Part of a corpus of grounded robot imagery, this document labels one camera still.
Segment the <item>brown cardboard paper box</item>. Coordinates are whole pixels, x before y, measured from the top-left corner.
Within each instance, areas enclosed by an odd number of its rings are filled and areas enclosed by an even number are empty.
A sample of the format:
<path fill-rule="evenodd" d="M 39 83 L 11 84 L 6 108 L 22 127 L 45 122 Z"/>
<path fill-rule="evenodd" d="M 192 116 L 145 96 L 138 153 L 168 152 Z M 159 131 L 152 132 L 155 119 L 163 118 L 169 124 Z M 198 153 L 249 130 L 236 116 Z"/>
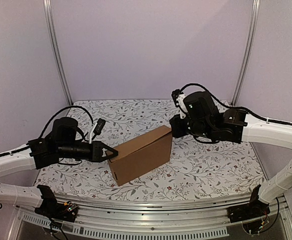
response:
<path fill-rule="evenodd" d="M 170 161 L 171 129 L 162 125 L 115 147 L 118 156 L 108 160 L 118 186 L 135 180 Z"/>

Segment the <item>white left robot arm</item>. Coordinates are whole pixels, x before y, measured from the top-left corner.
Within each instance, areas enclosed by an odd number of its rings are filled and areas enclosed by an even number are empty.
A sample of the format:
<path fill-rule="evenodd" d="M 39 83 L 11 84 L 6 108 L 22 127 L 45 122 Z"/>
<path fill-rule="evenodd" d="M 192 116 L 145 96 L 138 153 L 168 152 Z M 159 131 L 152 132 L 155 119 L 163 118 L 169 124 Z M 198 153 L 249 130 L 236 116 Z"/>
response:
<path fill-rule="evenodd" d="M 41 208 L 49 217 L 56 217 L 60 206 L 49 186 L 26 186 L 8 178 L 59 164 L 61 159 L 101 163 L 116 157 L 117 150 L 95 140 L 105 123 L 104 119 L 98 119 L 85 135 L 77 120 L 62 117 L 53 122 L 46 136 L 0 153 L 0 204 Z"/>

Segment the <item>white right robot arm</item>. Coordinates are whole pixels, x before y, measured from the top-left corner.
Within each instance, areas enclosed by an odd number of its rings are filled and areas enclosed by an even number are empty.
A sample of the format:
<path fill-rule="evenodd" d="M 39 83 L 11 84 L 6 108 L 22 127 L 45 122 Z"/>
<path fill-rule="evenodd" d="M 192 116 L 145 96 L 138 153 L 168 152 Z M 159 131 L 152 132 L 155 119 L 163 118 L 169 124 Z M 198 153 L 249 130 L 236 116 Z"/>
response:
<path fill-rule="evenodd" d="M 196 91 L 189 95 L 182 90 L 172 92 L 172 99 L 179 113 L 170 119 L 172 135 L 182 138 L 190 135 L 201 144 L 230 142 L 250 143 L 264 146 L 267 150 L 278 150 L 284 156 L 291 154 L 284 164 L 279 161 L 277 173 L 251 195 L 245 205 L 244 214 L 255 218 L 264 205 L 292 188 L 292 123 L 258 116 L 244 107 L 225 106 L 220 111 L 207 91 Z"/>

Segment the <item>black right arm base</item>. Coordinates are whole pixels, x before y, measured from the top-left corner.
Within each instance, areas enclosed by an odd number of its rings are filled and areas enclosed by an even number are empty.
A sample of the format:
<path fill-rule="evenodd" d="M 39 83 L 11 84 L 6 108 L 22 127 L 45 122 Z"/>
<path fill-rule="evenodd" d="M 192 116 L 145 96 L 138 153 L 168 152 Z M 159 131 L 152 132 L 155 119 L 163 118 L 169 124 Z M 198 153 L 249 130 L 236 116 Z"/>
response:
<path fill-rule="evenodd" d="M 261 185 L 258 185 L 253 189 L 248 203 L 227 208 L 227 216 L 231 223 L 259 218 L 243 224 L 244 231 L 250 235 L 259 234 L 263 230 L 270 213 L 269 204 L 259 200 L 260 187 Z"/>

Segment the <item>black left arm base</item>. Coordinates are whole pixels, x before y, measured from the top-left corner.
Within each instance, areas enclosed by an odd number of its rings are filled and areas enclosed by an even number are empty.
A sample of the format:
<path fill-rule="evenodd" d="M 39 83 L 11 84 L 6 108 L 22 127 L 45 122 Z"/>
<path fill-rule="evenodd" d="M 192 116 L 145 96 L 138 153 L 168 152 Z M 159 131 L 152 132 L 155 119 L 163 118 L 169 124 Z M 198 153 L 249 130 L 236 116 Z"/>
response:
<path fill-rule="evenodd" d="M 36 214 L 49 219 L 75 222 L 79 210 L 79 206 L 76 203 L 72 203 L 70 200 L 59 203 L 50 187 L 38 185 L 37 188 L 40 190 L 42 203 L 39 207 L 34 208 Z"/>

